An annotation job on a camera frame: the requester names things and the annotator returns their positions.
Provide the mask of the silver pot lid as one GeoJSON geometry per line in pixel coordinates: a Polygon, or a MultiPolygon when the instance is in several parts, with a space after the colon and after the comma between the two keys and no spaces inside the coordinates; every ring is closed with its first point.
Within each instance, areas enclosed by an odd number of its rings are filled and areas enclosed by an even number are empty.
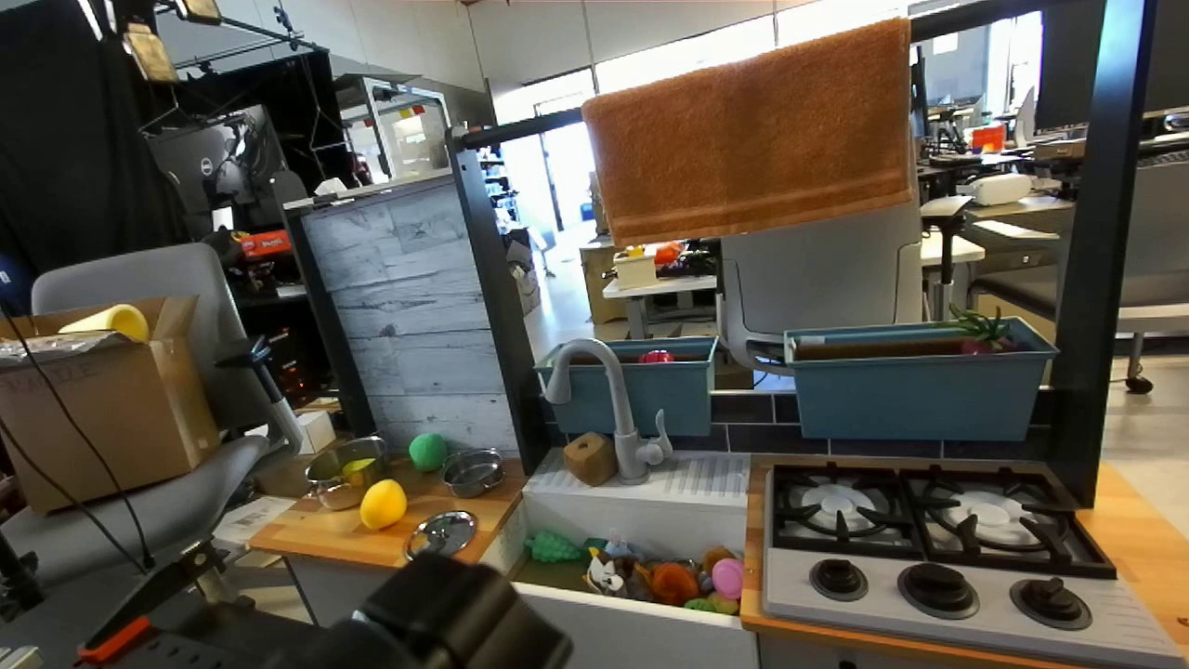
{"type": "Polygon", "coordinates": [[[480,530],[480,520],[468,508],[434,513],[415,525],[410,553],[462,553],[480,530]]]}

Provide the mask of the brown sponge block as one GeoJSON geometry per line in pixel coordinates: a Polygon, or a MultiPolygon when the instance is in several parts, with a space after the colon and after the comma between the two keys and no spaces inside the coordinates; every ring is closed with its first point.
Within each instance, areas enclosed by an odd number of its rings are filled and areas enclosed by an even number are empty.
{"type": "Polygon", "coordinates": [[[604,433],[585,431],[559,449],[566,469],[585,484],[600,487],[616,477],[616,458],[604,433]]]}

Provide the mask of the grey office chair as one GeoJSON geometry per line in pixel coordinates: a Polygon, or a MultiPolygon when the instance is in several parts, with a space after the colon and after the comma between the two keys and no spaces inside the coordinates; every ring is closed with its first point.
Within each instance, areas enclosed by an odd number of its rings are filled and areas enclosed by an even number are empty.
{"type": "Polygon", "coordinates": [[[262,464],[304,447],[205,243],[45,272],[2,326],[2,617],[95,610],[210,536],[262,464]]]}

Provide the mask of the orange hanging towel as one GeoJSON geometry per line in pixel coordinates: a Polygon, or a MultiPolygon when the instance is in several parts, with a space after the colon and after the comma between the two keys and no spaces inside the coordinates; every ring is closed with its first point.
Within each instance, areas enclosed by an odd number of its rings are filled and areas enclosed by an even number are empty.
{"type": "Polygon", "coordinates": [[[621,246],[878,212],[914,193],[910,22],[885,20],[584,103],[621,246]]]}

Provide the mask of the white toy sink basin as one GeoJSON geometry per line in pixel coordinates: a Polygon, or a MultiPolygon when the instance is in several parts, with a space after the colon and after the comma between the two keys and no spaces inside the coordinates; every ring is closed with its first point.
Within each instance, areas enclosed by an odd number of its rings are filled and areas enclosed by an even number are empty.
{"type": "Polygon", "coordinates": [[[748,545],[751,462],[683,449],[642,484],[579,484],[550,454],[522,484],[481,561],[573,638],[569,669],[758,669],[758,641],[730,614],[593,593],[574,568],[531,568],[536,530],[628,539],[646,557],[697,561],[709,545],[748,545]]]}

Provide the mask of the toy gas stove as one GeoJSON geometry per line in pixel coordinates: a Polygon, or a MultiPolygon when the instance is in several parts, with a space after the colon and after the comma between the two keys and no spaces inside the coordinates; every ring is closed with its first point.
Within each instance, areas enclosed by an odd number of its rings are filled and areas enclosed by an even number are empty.
{"type": "Polygon", "coordinates": [[[774,464],[761,529],[769,617],[1098,669],[1186,669],[1070,494],[1040,473],[774,464]]]}

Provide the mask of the yellow lemon toy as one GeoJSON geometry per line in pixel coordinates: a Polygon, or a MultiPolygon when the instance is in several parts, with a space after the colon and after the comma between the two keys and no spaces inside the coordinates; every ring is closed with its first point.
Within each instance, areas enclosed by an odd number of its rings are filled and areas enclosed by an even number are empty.
{"type": "Polygon", "coordinates": [[[398,478],[377,478],[365,490],[356,516],[367,530],[384,530],[398,525],[405,508],[410,508],[405,487],[398,478]]]}

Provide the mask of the orange toy in sink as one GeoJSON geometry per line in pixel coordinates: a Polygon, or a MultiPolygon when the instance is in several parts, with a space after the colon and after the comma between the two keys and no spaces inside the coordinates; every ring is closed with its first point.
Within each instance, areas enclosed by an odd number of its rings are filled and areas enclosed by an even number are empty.
{"type": "Polygon", "coordinates": [[[650,593],[670,606],[683,606],[701,593],[697,577],[686,563],[650,563],[646,568],[650,593]]]}

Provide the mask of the right blue planter box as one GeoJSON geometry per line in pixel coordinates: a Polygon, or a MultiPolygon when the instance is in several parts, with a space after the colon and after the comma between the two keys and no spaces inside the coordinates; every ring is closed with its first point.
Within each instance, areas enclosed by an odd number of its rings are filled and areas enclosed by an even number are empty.
{"type": "Polygon", "coordinates": [[[960,323],[784,335],[802,433],[836,441],[1023,441],[1050,355],[1023,319],[997,342],[960,323]]]}

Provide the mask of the yellow cup on box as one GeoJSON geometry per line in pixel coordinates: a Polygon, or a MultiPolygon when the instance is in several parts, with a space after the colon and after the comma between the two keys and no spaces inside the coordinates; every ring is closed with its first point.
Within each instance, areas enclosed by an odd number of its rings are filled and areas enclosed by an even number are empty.
{"type": "Polygon", "coordinates": [[[150,339],[150,319],[137,303],[120,302],[83,319],[63,323],[63,335],[120,335],[127,342],[150,339]]]}

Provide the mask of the black frame post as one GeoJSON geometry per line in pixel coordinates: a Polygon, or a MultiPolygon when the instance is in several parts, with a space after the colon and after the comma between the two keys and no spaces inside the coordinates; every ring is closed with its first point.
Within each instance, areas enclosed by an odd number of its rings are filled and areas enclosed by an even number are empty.
{"type": "Polygon", "coordinates": [[[1129,243],[1138,131],[1159,0],[1103,0],[1090,141],[1059,302],[1050,364],[1050,473],[1081,504],[1096,501],[1112,353],[1129,243]]]}

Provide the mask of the silver pot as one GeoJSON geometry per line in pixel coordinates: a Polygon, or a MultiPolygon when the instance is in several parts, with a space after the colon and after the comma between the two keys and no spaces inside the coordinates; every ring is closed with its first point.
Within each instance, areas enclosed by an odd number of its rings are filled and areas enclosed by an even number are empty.
{"type": "Polygon", "coordinates": [[[356,508],[365,490],[391,477],[391,458],[377,438],[330,441],[304,464],[308,498],[319,508],[356,508]]]}

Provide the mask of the pink toy in sink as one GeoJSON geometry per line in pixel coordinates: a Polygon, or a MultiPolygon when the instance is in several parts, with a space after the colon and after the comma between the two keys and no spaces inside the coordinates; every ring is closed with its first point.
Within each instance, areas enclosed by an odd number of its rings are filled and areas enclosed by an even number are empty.
{"type": "Polygon", "coordinates": [[[738,557],[722,557],[709,568],[709,584],[722,598],[737,601],[743,593],[743,561],[738,557]]]}

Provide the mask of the blue planter box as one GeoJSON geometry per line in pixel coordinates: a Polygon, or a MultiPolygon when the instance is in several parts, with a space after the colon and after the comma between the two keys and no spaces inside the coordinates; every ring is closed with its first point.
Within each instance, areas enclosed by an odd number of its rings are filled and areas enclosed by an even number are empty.
{"type": "MultiPolygon", "coordinates": [[[[680,438],[709,431],[709,381],[713,381],[713,339],[655,339],[614,342],[624,370],[634,428],[655,431],[655,413],[666,413],[666,428],[680,438]]],[[[569,366],[573,397],[552,410],[566,433],[616,428],[608,406],[604,366],[579,353],[569,366]]]]}
{"type": "Polygon", "coordinates": [[[802,433],[836,441],[1023,441],[1050,355],[1023,319],[997,342],[960,323],[784,335],[802,433]]]}

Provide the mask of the green round toy object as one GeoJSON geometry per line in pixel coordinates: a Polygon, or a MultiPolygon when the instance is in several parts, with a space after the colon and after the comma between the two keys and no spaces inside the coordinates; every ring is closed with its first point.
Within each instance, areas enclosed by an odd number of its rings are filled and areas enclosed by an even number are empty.
{"type": "Polygon", "coordinates": [[[434,431],[421,431],[405,447],[415,473],[437,473],[448,458],[448,441],[434,431]]]}

